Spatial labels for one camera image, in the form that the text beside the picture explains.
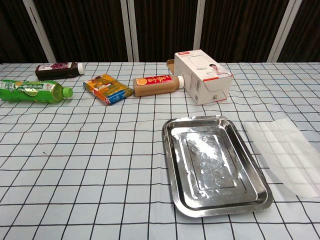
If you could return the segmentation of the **translucent parchment paper sheet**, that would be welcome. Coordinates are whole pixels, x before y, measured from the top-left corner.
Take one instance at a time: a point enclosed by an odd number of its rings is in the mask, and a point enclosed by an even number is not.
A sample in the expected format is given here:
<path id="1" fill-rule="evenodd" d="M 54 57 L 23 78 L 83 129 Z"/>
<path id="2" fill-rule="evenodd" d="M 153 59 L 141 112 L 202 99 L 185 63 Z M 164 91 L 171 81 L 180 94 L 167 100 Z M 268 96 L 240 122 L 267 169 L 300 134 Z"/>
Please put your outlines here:
<path id="1" fill-rule="evenodd" d="M 289 118 L 243 125 L 270 170 L 289 190 L 303 198 L 320 197 L 320 152 Z"/>

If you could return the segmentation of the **stainless steel tray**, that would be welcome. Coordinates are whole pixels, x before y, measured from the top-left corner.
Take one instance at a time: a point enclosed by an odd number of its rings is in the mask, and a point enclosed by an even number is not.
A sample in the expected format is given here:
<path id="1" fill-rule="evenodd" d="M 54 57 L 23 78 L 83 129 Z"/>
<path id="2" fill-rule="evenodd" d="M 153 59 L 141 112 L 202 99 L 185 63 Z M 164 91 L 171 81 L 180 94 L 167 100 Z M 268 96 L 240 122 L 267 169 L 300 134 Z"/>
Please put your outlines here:
<path id="1" fill-rule="evenodd" d="M 192 218 L 269 208 L 272 191 L 239 131 L 222 115 L 181 117 L 162 127 L 172 199 Z"/>

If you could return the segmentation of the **brown drink bottle red label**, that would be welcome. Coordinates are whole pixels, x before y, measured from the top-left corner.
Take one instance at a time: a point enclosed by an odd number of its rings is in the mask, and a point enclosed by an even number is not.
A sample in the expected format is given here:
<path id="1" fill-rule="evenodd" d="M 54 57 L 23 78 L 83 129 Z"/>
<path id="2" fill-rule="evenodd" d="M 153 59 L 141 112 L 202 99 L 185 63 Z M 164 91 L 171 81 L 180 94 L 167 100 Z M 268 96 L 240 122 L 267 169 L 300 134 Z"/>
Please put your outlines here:
<path id="1" fill-rule="evenodd" d="M 160 95 L 183 89 L 184 78 L 180 75 L 158 75 L 136 78 L 133 80 L 133 90 L 136 97 Z"/>

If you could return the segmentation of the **yellow orange carton box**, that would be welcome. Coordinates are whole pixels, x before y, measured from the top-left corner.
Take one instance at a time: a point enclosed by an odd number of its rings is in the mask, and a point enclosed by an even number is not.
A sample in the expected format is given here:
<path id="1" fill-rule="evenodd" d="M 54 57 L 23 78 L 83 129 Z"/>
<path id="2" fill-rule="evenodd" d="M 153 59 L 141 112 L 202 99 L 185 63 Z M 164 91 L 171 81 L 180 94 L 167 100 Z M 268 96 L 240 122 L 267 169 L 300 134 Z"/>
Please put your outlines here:
<path id="1" fill-rule="evenodd" d="M 108 74 L 102 74 L 83 82 L 83 87 L 107 105 L 113 105 L 133 94 L 133 89 Z"/>

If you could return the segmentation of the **white cardboard product box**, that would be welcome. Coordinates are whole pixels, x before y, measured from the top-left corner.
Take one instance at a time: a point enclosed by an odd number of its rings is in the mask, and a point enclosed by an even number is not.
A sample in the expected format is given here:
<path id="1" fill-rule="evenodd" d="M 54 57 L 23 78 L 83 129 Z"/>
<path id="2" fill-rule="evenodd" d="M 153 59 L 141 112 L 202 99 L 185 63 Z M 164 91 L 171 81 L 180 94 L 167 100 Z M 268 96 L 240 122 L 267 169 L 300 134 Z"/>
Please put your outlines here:
<path id="1" fill-rule="evenodd" d="M 166 65 L 172 74 L 183 77 L 183 88 L 197 105 L 228 98 L 232 73 L 201 49 L 177 52 Z"/>

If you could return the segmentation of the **white black checkered tablecloth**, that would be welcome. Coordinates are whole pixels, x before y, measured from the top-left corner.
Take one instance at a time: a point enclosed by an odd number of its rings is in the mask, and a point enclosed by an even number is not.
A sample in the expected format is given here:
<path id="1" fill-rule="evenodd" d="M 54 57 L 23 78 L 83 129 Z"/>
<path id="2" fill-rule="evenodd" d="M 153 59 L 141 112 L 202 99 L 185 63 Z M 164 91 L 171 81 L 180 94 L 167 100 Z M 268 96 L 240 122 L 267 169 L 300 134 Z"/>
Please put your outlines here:
<path id="1" fill-rule="evenodd" d="M 197 105 L 184 90 L 107 106 L 84 89 L 109 74 L 165 75 L 163 62 L 87 62 L 62 79 L 58 104 L 0 100 L 0 240 L 320 240 L 320 197 L 293 194 L 247 141 L 273 193 L 259 212 L 191 218 L 171 198 L 162 127 L 223 115 L 245 122 L 287 115 L 320 151 L 320 62 L 226 63 L 225 101 Z"/>

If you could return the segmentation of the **dark folding screen white frames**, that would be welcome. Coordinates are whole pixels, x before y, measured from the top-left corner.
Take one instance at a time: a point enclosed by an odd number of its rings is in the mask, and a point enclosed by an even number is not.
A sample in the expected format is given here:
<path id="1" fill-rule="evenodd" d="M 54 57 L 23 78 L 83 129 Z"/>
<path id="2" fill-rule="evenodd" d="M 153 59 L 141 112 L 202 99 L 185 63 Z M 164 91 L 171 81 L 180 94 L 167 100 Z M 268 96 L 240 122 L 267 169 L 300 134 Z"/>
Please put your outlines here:
<path id="1" fill-rule="evenodd" d="M 128 61 L 120 0 L 34 0 L 57 62 Z M 222 63 L 265 62 L 289 0 L 205 0 L 200 48 Z M 133 0 L 138 58 L 191 50 L 198 0 Z M 280 62 L 320 62 L 320 0 L 302 0 Z M 23 0 L 0 0 L 0 63 L 47 57 Z"/>

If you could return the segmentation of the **dark purple juice bottle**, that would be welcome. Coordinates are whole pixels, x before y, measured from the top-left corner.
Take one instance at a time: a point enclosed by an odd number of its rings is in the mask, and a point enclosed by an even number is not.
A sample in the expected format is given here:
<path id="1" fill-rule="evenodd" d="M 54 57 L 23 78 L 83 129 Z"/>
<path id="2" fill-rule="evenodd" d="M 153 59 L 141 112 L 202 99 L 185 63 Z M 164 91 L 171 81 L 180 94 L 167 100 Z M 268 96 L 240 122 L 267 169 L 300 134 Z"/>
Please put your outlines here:
<path id="1" fill-rule="evenodd" d="M 35 75 L 39 81 L 74 78 L 84 75 L 85 66 L 81 62 L 59 62 L 38 65 Z"/>

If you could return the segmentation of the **green tea bottle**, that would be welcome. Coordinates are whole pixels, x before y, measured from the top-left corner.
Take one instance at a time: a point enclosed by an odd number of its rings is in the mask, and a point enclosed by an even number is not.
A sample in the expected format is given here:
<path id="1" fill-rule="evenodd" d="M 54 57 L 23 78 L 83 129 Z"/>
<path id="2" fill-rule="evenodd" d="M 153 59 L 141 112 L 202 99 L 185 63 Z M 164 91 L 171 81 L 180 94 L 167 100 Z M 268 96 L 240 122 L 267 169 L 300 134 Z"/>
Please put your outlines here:
<path id="1" fill-rule="evenodd" d="M 58 103 L 73 96 L 73 89 L 52 80 L 0 80 L 0 99 L 6 102 Z"/>

